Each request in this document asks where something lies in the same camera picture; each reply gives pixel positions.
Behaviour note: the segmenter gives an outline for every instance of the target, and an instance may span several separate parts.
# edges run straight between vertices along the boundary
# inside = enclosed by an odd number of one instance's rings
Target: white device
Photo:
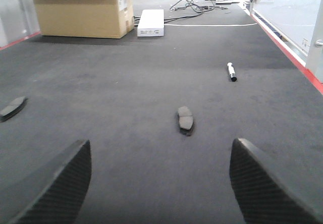
[[[143,10],[137,27],[137,36],[163,36],[164,10]]]

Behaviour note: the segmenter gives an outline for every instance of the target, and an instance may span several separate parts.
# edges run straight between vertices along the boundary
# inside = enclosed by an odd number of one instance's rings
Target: gray carpet
[[[134,12],[178,0],[134,0]],[[249,24],[237,5],[173,24]],[[227,62],[238,81],[230,82]],[[0,52],[0,186],[22,179],[77,139],[90,139],[93,175],[76,224],[244,223],[229,179],[244,137],[313,181],[323,175],[322,95],[257,25],[172,27],[122,39],[36,36]],[[188,106],[196,128],[179,133]]]

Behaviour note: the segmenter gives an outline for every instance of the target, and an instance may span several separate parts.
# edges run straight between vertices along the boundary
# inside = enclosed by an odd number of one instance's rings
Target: white cable
[[[236,27],[236,26],[253,26],[253,24],[243,24],[243,25],[177,25],[177,24],[165,24],[165,26],[192,26],[192,27]]]

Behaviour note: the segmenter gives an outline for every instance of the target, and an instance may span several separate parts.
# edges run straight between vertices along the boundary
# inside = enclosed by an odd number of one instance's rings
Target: equipment on floor
[[[27,102],[27,98],[25,96],[14,99],[9,103],[9,105],[0,111],[0,120],[5,122],[6,120],[13,117],[19,111],[21,111]]]
[[[180,132],[186,136],[192,135],[194,120],[190,109],[187,106],[182,106],[178,108],[177,114],[179,118]]]
[[[320,182],[285,170],[248,140],[233,141],[229,173],[246,223],[323,223]]]
[[[91,173],[90,141],[74,142],[46,165],[0,191],[0,223],[74,223]]]
[[[237,81],[236,72],[234,71],[233,64],[228,63],[227,66],[228,66],[228,71],[229,71],[231,81],[233,82]]]
[[[163,36],[164,35],[164,10],[143,10],[137,36]]]

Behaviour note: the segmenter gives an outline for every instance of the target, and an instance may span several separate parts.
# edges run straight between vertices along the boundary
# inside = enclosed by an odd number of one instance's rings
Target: cardboard box
[[[137,36],[163,36],[164,10],[143,10],[137,27]]]
[[[132,0],[34,0],[42,35],[121,38],[134,28]]]

